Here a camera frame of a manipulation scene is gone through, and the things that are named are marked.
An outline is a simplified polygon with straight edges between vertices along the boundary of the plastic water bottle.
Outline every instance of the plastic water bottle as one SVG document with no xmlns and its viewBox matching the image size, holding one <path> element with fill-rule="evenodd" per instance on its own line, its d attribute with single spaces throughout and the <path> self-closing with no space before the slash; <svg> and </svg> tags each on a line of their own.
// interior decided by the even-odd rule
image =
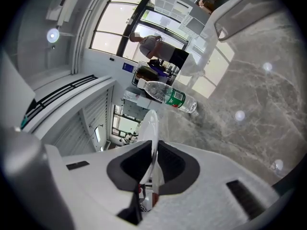
<svg viewBox="0 0 307 230">
<path fill-rule="evenodd" d="M 186 113 L 193 113 L 196 110 L 197 102 L 193 97 L 184 94 L 184 92 L 176 90 L 163 82 L 140 79 L 138 88 L 144 89 L 156 100 L 178 108 Z"/>
</svg>

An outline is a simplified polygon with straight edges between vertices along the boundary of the gray marble surface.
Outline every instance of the gray marble surface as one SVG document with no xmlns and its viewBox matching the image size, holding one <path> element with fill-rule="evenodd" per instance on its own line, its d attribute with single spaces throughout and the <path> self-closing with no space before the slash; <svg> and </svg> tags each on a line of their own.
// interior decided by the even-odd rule
<svg viewBox="0 0 307 230">
<path fill-rule="evenodd" d="M 162 105 L 160 138 L 226 155 L 273 184 L 307 151 L 304 42 L 285 9 L 219 42 L 213 23 L 227 6 L 204 28 L 201 59 L 187 59 L 173 84 L 197 100 L 199 115 Z M 271 167 L 277 159 L 279 174 Z"/>
</svg>

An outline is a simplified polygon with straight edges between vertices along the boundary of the air vent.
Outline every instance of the air vent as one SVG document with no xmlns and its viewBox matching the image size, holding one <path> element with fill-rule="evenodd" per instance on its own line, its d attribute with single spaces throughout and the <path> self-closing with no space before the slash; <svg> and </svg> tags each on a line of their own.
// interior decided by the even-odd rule
<svg viewBox="0 0 307 230">
<path fill-rule="evenodd" d="M 254 219 L 264 211 L 264 208 L 255 196 L 240 181 L 235 180 L 226 183 L 226 185 L 238 203 L 242 206 L 250 220 Z"/>
</svg>

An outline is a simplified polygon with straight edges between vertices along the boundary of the person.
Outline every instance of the person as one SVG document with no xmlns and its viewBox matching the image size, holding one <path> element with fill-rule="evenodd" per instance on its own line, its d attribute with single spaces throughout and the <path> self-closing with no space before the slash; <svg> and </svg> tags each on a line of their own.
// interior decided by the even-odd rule
<svg viewBox="0 0 307 230">
<path fill-rule="evenodd" d="M 157 57 L 161 60 L 165 60 L 169 63 L 173 63 L 175 66 L 182 68 L 189 53 L 176 48 L 166 42 L 162 41 L 161 36 L 146 36 L 141 37 L 139 33 L 131 33 L 129 35 L 131 42 L 140 43 L 140 52 L 147 58 Z"/>
</svg>

